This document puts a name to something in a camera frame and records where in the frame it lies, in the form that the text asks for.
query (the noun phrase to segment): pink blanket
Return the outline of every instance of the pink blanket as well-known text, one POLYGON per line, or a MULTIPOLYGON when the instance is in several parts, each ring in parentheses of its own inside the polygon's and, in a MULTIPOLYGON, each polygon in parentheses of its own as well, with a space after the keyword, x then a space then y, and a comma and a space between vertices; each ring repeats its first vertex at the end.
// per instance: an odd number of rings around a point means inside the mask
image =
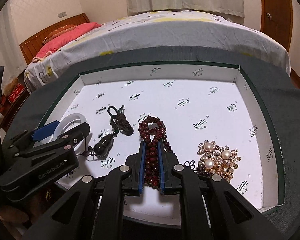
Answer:
POLYGON ((38 52, 38 54, 33 58, 32 62, 38 62, 45 57, 51 55, 52 53, 56 52, 62 46, 65 46, 71 41, 79 38, 80 36, 84 35, 85 33, 91 31, 93 28, 101 27, 101 24, 96 22, 91 23, 83 23, 78 25, 74 30, 69 31, 67 33, 63 33, 62 35, 54 38, 52 41, 46 43, 38 52))

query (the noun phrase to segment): wooden floor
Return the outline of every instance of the wooden floor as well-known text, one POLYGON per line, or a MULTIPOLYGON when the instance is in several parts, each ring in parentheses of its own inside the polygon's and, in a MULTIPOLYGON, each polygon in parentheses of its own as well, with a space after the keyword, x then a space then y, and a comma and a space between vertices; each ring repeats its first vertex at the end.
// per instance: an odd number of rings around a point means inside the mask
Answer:
POLYGON ((294 84, 294 86, 296 88, 300 89, 300 77, 293 69, 291 69, 290 78, 291 78, 291 82, 294 84))

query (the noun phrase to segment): bed sheet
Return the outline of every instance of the bed sheet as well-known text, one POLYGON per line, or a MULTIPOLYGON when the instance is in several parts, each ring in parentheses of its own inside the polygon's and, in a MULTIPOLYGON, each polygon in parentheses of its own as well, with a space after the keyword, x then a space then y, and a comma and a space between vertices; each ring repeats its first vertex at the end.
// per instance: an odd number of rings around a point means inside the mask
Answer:
POLYGON ((71 41, 25 71, 30 91, 56 80, 72 64, 120 51, 157 46, 201 46, 256 57, 290 75, 290 59, 278 42, 223 17, 193 10, 148 12, 104 24, 71 41))

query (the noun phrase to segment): silver screw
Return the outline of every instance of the silver screw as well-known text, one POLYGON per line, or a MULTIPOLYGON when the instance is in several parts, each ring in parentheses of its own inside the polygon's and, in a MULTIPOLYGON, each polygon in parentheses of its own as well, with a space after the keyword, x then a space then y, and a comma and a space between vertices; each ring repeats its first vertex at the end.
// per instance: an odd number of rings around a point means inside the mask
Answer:
POLYGON ((213 174, 211 177, 214 181, 221 181, 222 177, 219 174, 213 174))
POLYGON ((184 167, 181 164, 176 164, 173 167, 176 171, 183 171, 184 167))
POLYGON ((127 166, 127 165, 122 165, 122 166, 120 167, 120 171, 122 171, 122 172, 126 172, 126 171, 128 171, 128 170, 130 170, 130 167, 127 166))
POLYGON ((83 181, 84 183, 89 183, 90 181, 92 181, 92 177, 89 176, 89 175, 83 176, 83 177, 82 177, 82 181, 83 181))

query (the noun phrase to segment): pillow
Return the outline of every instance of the pillow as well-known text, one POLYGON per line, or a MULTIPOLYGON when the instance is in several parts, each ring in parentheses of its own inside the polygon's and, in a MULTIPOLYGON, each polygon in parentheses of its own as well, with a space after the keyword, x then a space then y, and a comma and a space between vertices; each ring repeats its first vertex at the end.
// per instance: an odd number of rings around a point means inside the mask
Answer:
POLYGON ((98 28, 101 26, 101 24, 98 24, 96 22, 80 24, 76 28, 74 28, 74 30, 69 31, 67 33, 63 33, 60 36, 49 41, 39 50, 36 57, 43 58, 48 51, 56 52, 62 46, 65 46, 69 42, 74 41, 76 38, 79 38, 85 33, 91 31, 93 28, 98 28))
POLYGON ((61 34, 72 31, 75 27, 76 27, 76 25, 74 25, 74 24, 62 26, 62 27, 50 32, 50 34, 44 39, 44 41, 42 43, 46 44, 47 42, 53 40, 54 38, 60 36, 61 34))

